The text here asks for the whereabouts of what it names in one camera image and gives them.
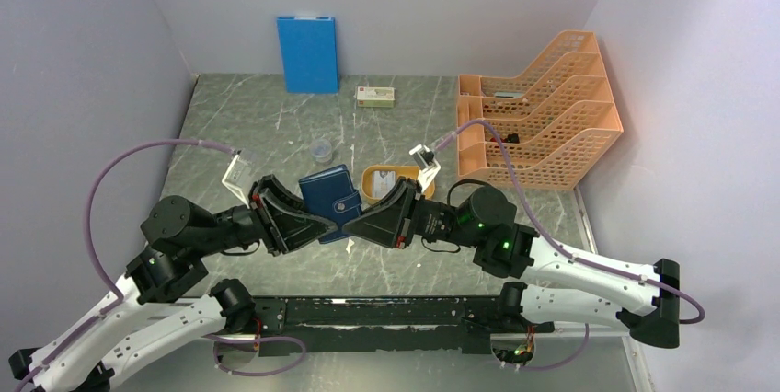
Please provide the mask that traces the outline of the white VIP credit card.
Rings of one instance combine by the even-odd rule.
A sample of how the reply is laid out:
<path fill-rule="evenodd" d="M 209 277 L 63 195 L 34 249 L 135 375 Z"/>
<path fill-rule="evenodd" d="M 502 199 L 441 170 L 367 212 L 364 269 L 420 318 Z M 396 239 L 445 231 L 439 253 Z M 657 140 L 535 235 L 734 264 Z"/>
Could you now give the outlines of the white VIP credit card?
<path fill-rule="evenodd" d="M 382 199 L 395 185 L 396 172 L 392 169 L 377 169 L 372 173 L 372 197 Z"/>

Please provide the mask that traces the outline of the blue card holder wallet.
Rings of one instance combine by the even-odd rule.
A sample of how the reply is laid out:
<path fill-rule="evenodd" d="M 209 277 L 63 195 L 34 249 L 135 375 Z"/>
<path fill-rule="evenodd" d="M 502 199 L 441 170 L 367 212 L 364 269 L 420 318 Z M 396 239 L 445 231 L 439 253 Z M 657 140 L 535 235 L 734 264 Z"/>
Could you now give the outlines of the blue card holder wallet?
<path fill-rule="evenodd" d="M 362 214 L 362 199 L 355 189 L 348 167 L 331 167 L 298 180 L 304 205 L 309 213 L 324 217 L 337 225 L 337 230 L 318 239 L 322 245 L 348 236 L 343 225 Z"/>

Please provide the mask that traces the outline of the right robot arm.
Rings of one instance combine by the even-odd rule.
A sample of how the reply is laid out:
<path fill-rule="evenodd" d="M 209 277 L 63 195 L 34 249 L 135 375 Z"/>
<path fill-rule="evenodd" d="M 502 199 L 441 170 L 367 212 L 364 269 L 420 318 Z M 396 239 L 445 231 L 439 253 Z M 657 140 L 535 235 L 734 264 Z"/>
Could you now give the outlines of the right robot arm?
<path fill-rule="evenodd" d="M 482 271 L 507 279 L 496 308 L 508 331 L 525 324 L 579 322 L 622 329 L 662 349 L 680 344 L 680 266 L 670 259 L 636 264 L 584 249 L 553 245 L 516 223 L 516 206 L 484 184 L 463 202 L 426 199 L 401 178 L 378 203 L 344 224 L 344 231 L 385 248 L 406 248 L 414 237 L 471 248 Z"/>

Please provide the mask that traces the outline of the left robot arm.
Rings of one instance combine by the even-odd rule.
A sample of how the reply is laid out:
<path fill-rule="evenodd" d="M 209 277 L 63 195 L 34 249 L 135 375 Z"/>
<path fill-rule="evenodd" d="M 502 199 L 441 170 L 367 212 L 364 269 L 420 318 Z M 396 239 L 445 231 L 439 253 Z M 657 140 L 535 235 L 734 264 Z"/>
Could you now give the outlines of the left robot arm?
<path fill-rule="evenodd" d="M 273 176 L 255 183 L 246 202 L 211 213 L 181 196 L 158 202 L 141 226 L 146 247 L 109 292 L 51 343 L 9 359 L 20 386 L 35 391 L 108 391 L 151 361 L 214 333 L 260 332 L 248 289 L 237 279 L 156 320 L 204 279 L 204 259 L 243 254 L 255 244 L 279 256 L 336 231 Z"/>

